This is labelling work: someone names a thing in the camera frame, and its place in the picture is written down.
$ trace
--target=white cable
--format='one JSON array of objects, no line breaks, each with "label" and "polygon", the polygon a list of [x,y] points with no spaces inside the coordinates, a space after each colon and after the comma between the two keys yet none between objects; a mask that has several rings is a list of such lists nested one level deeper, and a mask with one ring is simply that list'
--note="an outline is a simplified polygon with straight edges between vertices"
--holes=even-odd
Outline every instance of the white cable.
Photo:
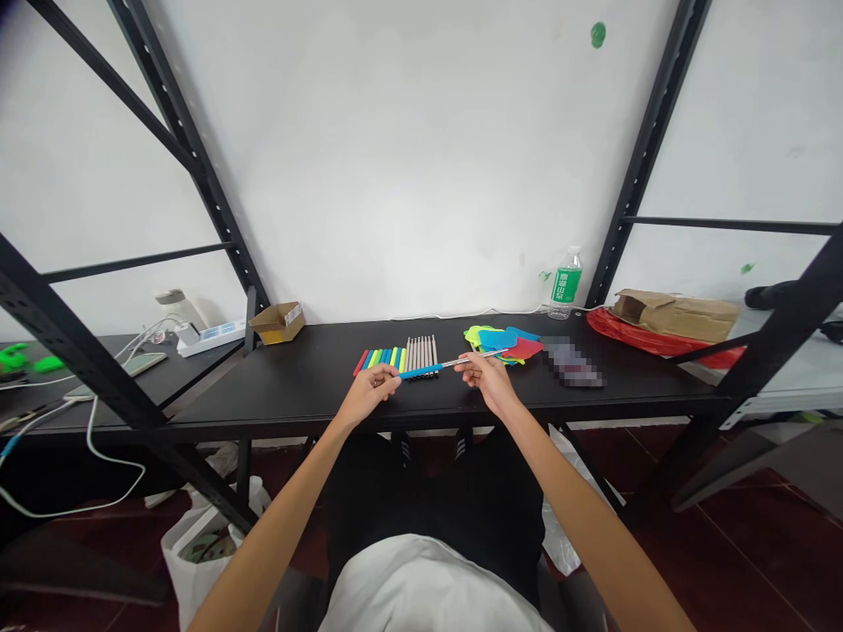
[{"label": "white cable", "polygon": [[597,307],[577,307],[576,305],[571,305],[571,309],[578,309],[581,312],[593,312],[595,309],[600,309],[601,307],[609,307],[609,305],[598,305]]},{"label": "white cable", "polygon": [[[153,326],[151,326],[151,327],[147,327],[147,328],[146,328],[146,329],[144,329],[142,332],[140,332],[138,335],[136,335],[134,338],[132,338],[132,340],[130,340],[130,341],[126,344],[126,346],[125,346],[125,347],[123,347],[120,351],[118,351],[116,354],[114,354],[114,359],[115,359],[115,360],[117,360],[117,358],[119,358],[119,357],[120,357],[123,353],[125,353],[125,352],[126,352],[126,350],[127,350],[129,347],[131,347],[131,346],[134,344],[134,342],[135,342],[135,341],[137,341],[137,340],[138,340],[138,338],[141,338],[141,336],[143,336],[143,335],[147,335],[147,334],[149,333],[149,330],[150,330],[150,329],[153,329],[153,330],[154,330],[156,327],[159,327],[160,325],[162,325],[163,323],[167,322],[168,320],[172,320],[172,321],[173,321],[173,322],[175,322],[175,323],[182,323],[182,322],[183,322],[183,321],[179,318],[178,314],[176,314],[176,313],[169,313],[169,314],[167,314],[164,318],[162,318],[161,320],[159,320],[158,322],[156,322]],[[146,341],[147,341],[149,338],[151,338],[151,337],[152,337],[152,334],[147,335],[147,337],[146,337],[146,338],[144,338],[144,339],[143,339],[140,343],[138,343],[138,344],[135,346],[135,350],[137,350],[137,348],[138,348],[140,345],[142,345],[144,342],[146,342]],[[131,360],[133,356],[134,356],[134,353],[132,353],[132,355],[131,355],[131,356],[129,356],[129,360]],[[62,378],[60,378],[60,379],[53,380],[52,382],[34,382],[34,383],[32,383],[32,384],[12,384],[11,386],[2,386],[2,387],[0,387],[0,391],[10,391],[11,389],[16,389],[16,388],[26,388],[26,387],[28,387],[28,386],[49,386],[50,384],[58,384],[59,382],[64,382],[65,380],[72,379],[73,377],[76,377],[76,376],[75,376],[75,375],[69,375],[69,376],[67,376],[67,377],[62,377]]]},{"label": "white cable", "polygon": [[[178,318],[178,316],[176,314],[167,314],[167,316],[165,318],[159,320],[153,326],[147,327],[142,332],[140,332],[140,334],[138,334],[134,338],[132,338],[132,340],[129,341],[129,343],[125,347],[123,347],[120,351],[117,352],[117,354],[115,354],[114,358],[117,359],[118,357],[120,357],[120,355],[123,354],[130,346],[132,346],[132,344],[135,341],[137,341],[139,338],[142,338],[142,340],[140,340],[140,342],[135,346],[135,348],[132,349],[132,353],[129,355],[128,359],[126,359],[126,361],[123,363],[123,366],[125,367],[127,364],[129,364],[129,362],[132,360],[132,358],[138,352],[138,349],[143,345],[143,343],[146,342],[153,335],[153,333],[155,332],[155,328],[159,327],[161,324],[163,324],[167,320],[174,320],[175,322],[181,322],[181,320]],[[54,380],[53,382],[42,382],[40,384],[17,384],[16,387],[17,386],[43,386],[43,385],[46,385],[46,384],[55,384],[56,382],[62,382],[66,379],[69,379],[69,377],[63,377],[62,379]],[[123,502],[126,498],[128,498],[129,494],[131,494],[134,491],[134,488],[138,486],[138,483],[143,478],[143,475],[146,474],[146,472],[147,472],[147,468],[146,468],[145,465],[142,465],[140,463],[134,463],[132,461],[124,461],[122,459],[112,458],[111,456],[106,456],[94,447],[93,429],[94,429],[94,419],[97,416],[97,402],[98,401],[99,401],[99,397],[95,397],[92,404],[91,404],[91,407],[90,407],[90,417],[88,418],[88,429],[85,433],[85,442],[88,444],[88,449],[90,450],[91,454],[93,454],[97,458],[102,459],[103,461],[108,461],[109,463],[119,463],[121,465],[131,465],[132,467],[138,468],[140,470],[140,474],[138,474],[138,477],[134,480],[134,483],[132,483],[132,485],[129,487],[129,489],[126,490],[126,493],[123,494],[123,496],[121,496],[117,500],[114,500],[113,502],[105,503],[103,505],[97,505],[97,506],[93,506],[93,507],[82,507],[81,509],[70,509],[68,511],[56,512],[56,513],[35,513],[35,512],[31,512],[29,509],[27,509],[26,507],[24,507],[20,503],[18,503],[11,496],[11,494],[9,492],[7,492],[6,489],[0,485],[0,497],[2,497],[7,503],[9,503],[9,505],[13,509],[18,510],[19,512],[21,512],[24,516],[26,516],[28,518],[59,518],[61,516],[65,516],[65,515],[80,514],[81,512],[94,511],[96,509],[106,509],[107,507],[117,505],[118,503]],[[58,408],[55,408],[54,410],[52,410],[48,413],[44,413],[40,417],[36,417],[32,421],[30,421],[28,424],[26,424],[24,427],[22,427],[18,431],[18,433],[15,434],[15,436],[13,436],[9,440],[9,442],[6,444],[3,452],[0,453],[0,468],[3,467],[3,463],[5,462],[6,457],[15,448],[15,445],[17,445],[17,443],[20,441],[21,437],[23,437],[27,432],[29,432],[29,430],[31,428],[33,428],[37,424],[40,424],[47,417],[50,417],[50,416],[58,413],[59,411],[62,411],[69,406],[72,406],[75,403],[76,402],[74,400],[65,402],[64,404],[62,404]]]},{"label": "white cable", "polygon": [[[138,483],[143,478],[143,475],[147,473],[147,468],[146,468],[145,465],[141,465],[140,463],[133,463],[132,461],[123,461],[122,459],[112,458],[111,456],[106,456],[94,447],[94,442],[93,442],[92,436],[93,436],[93,429],[94,429],[94,417],[97,415],[97,402],[98,401],[99,401],[99,398],[94,398],[93,405],[90,407],[90,417],[88,418],[88,431],[85,433],[85,441],[88,443],[88,449],[91,451],[91,453],[93,453],[94,456],[97,456],[98,458],[102,459],[103,461],[108,461],[110,463],[119,463],[121,465],[131,465],[132,467],[138,468],[140,470],[140,474],[138,474],[138,477],[135,479],[134,483],[132,483],[132,485],[129,487],[129,489],[126,491],[125,494],[123,494],[119,499],[114,500],[113,502],[105,503],[103,505],[97,505],[97,506],[93,506],[93,507],[82,507],[80,509],[70,509],[68,511],[56,512],[56,513],[35,513],[35,512],[31,512],[26,507],[20,505],[11,496],[11,494],[8,493],[5,490],[4,487],[0,486],[0,496],[2,496],[3,499],[7,503],[9,503],[12,506],[13,509],[17,509],[19,512],[21,512],[24,516],[26,516],[28,518],[59,518],[61,516],[65,516],[65,515],[80,514],[81,512],[94,511],[95,509],[105,509],[107,507],[117,505],[118,503],[126,500],[129,497],[129,494],[134,491],[134,488],[138,486]],[[13,441],[15,439],[18,439],[19,437],[23,436],[36,422],[40,423],[47,416],[49,416],[53,413],[58,413],[63,408],[66,408],[67,406],[70,406],[74,403],[75,402],[69,401],[66,404],[63,404],[62,406],[59,406],[55,410],[50,411],[49,413],[45,413],[45,414],[41,415],[39,418],[30,421],[28,424],[26,424],[26,426],[24,426],[18,432],[18,434],[15,435],[15,437],[13,438]],[[7,456],[8,456],[8,452],[6,452],[2,456],[0,456],[0,467],[3,466],[3,463],[6,460]]]},{"label": "white cable", "polygon": [[453,315],[448,315],[448,316],[441,316],[440,314],[424,314],[423,316],[394,316],[394,317],[390,318],[390,320],[416,320],[416,319],[423,319],[423,318],[437,318],[437,319],[440,319],[440,320],[448,320],[448,319],[454,319],[454,318],[473,318],[475,316],[485,316],[489,312],[499,313],[499,314],[531,314],[531,313],[538,313],[538,312],[542,312],[542,311],[545,311],[545,312],[547,311],[547,305],[544,304],[544,303],[542,303],[538,307],[535,307],[535,308],[533,308],[533,309],[531,309],[527,312],[506,312],[506,311],[501,311],[501,310],[495,309],[494,307],[489,307],[488,309],[483,310],[482,312],[475,312],[475,313],[469,313],[469,314],[453,314]]}]

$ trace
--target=small cardboard box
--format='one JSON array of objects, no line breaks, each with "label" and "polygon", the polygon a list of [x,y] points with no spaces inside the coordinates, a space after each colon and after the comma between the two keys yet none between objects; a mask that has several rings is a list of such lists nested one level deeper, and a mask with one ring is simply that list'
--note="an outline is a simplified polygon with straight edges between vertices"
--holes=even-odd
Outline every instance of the small cardboard box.
[{"label": "small cardboard box", "polygon": [[621,290],[611,312],[625,322],[656,334],[705,342],[726,340],[740,306],[706,298],[686,298],[641,290]]},{"label": "small cardboard box", "polygon": [[263,344],[289,342],[305,325],[305,314],[301,303],[280,303],[270,305],[249,321],[252,329],[260,336]]}]

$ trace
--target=shoe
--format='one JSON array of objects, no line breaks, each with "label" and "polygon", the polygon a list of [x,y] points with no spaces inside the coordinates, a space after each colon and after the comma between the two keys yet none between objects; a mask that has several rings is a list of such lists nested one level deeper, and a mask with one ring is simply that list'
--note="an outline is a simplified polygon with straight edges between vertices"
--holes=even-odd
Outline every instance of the shoe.
[{"label": "shoe", "polygon": [[395,446],[400,452],[401,461],[404,463],[404,467],[410,467],[413,463],[413,453],[410,450],[409,435],[403,430],[398,430],[392,433],[390,440],[392,441],[393,446]]},{"label": "shoe", "polygon": [[454,461],[474,447],[474,428],[463,426],[457,431],[457,454]]}]

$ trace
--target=hand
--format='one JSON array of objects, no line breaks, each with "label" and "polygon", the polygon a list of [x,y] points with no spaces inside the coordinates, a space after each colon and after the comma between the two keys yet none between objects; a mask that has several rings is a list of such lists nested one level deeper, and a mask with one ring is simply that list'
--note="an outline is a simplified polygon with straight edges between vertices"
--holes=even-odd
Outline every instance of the hand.
[{"label": "hand", "polygon": [[472,388],[480,388],[489,410],[503,421],[503,414],[511,410],[512,405],[521,404],[512,383],[509,382],[506,365],[496,357],[483,357],[476,353],[462,354],[460,357],[472,360],[469,363],[455,364],[454,370],[463,374],[463,382]]},{"label": "hand", "polygon": [[401,384],[398,369],[389,364],[378,364],[357,373],[334,419],[351,427],[357,426],[370,415],[381,401],[387,401]]}]

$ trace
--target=white wall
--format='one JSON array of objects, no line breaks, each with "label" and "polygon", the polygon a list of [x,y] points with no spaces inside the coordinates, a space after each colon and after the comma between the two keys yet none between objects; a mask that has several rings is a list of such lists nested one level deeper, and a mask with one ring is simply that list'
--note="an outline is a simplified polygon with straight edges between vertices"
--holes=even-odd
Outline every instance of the white wall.
[{"label": "white wall", "polygon": [[584,298],[676,4],[147,2],[311,322],[529,309],[572,243]]},{"label": "white wall", "polygon": [[[839,0],[715,0],[639,214],[843,220],[842,33]],[[798,277],[823,243],[635,226],[611,291],[740,300]]]},{"label": "white wall", "polygon": [[[59,4],[157,111],[108,5]],[[219,241],[182,166],[25,2],[0,26],[0,163],[0,232],[38,271]],[[169,287],[212,323],[245,309],[223,253],[54,285],[96,334],[153,324]],[[0,311],[0,340],[26,338]]]}]

